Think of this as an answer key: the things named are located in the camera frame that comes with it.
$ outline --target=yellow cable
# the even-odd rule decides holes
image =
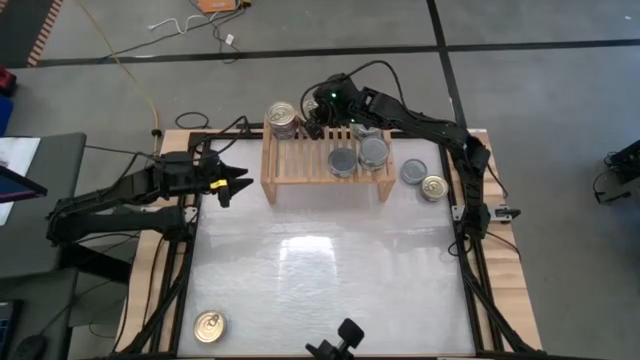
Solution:
[[[84,6],[84,4],[82,3],[82,0],[76,0],[76,3],[78,4],[78,6],[80,6],[80,8],[82,8],[82,11],[84,11],[84,13],[87,14],[87,17],[89,18],[89,20],[91,20],[91,23],[93,24],[93,27],[95,27],[96,30],[98,30],[98,32],[100,33],[100,36],[102,36],[102,40],[104,40],[104,42],[107,44],[107,47],[109,47],[109,51],[111,51],[111,56],[116,60],[116,63],[118,63],[118,65],[120,65],[122,70],[124,70],[127,73],[127,75],[129,75],[131,80],[133,80],[133,82],[138,87],[138,91],[140,91],[142,96],[147,100],[147,103],[149,104],[149,107],[151,108],[151,111],[153,112],[153,118],[154,118],[154,121],[155,121],[155,128],[154,129],[158,129],[159,130],[160,129],[160,124],[159,124],[160,121],[158,120],[158,111],[156,110],[156,106],[153,104],[153,100],[151,100],[151,97],[149,97],[149,95],[144,91],[144,89],[142,88],[142,85],[140,85],[138,80],[135,78],[135,76],[133,76],[133,74],[129,71],[129,69],[127,69],[120,62],[120,59],[118,59],[118,56],[116,56],[116,52],[115,52],[115,50],[113,50],[113,47],[111,46],[111,43],[107,39],[107,36],[104,34],[104,31],[102,31],[102,28],[100,27],[100,25],[98,25],[98,22],[96,21],[96,19],[93,18],[93,15],[91,15],[89,10],[87,10],[87,8]],[[153,137],[153,153],[155,154],[156,151],[158,151],[158,137],[154,136]]]

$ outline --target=white cable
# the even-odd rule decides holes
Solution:
[[[185,24],[184,24],[184,31],[180,30],[180,25],[178,24],[178,20],[176,20],[176,18],[169,18],[169,19],[164,20],[164,21],[162,21],[162,22],[159,22],[159,23],[157,23],[157,24],[155,24],[155,25],[147,26],[147,29],[149,29],[149,31],[153,31],[153,30],[155,30],[156,28],[158,28],[158,27],[160,27],[160,26],[162,26],[162,25],[164,25],[164,24],[166,24],[166,23],[168,23],[168,22],[173,21],[173,22],[176,24],[176,29],[178,29],[178,32],[179,32],[180,34],[184,35],[184,34],[186,34],[186,33],[187,33],[187,31],[189,31],[189,20],[191,20],[191,19],[197,19],[197,18],[202,18],[202,19],[207,20],[207,22],[212,22],[212,21],[213,21],[213,19],[216,17],[216,15],[218,15],[218,13],[217,13],[217,12],[216,12],[216,13],[214,13],[213,15],[211,15],[211,18],[207,18],[206,16],[203,16],[203,15],[191,15],[191,16],[189,16],[189,17],[187,18],[187,21],[186,21],[186,22],[185,22]]]

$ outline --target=bracket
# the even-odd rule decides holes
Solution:
[[[508,205],[499,206],[487,206],[489,210],[490,219],[489,222],[499,222],[502,224],[509,224],[511,220],[520,215],[521,211],[518,209],[511,209]],[[464,214],[464,205],[452,206],[451,216],[453,221],[460,221]]]

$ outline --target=wooden dish rack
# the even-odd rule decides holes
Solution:
[[[278,140],[271,135],[267,119],[262,138],[262,169],[260,183],[270,204],[276,203],[279,185],[296,184],[376,184],[381,202],[387,201],[396,182],[396,171],[391,150],[391,134],[383,131],[389,145],[389,157],[384,168],[370,172],[358,164],[356,172],[348,178],[339,178],[329,171],[329,153],[336,148],[354,149],[360,142],[351,136],[348,128],[324,129],[324,139],[312,140],[298,129],[296,138]]]

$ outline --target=orange box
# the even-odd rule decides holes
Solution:
[[[203,13],[233,11],[236,8],[235,0],[198,0],[198,5]]]

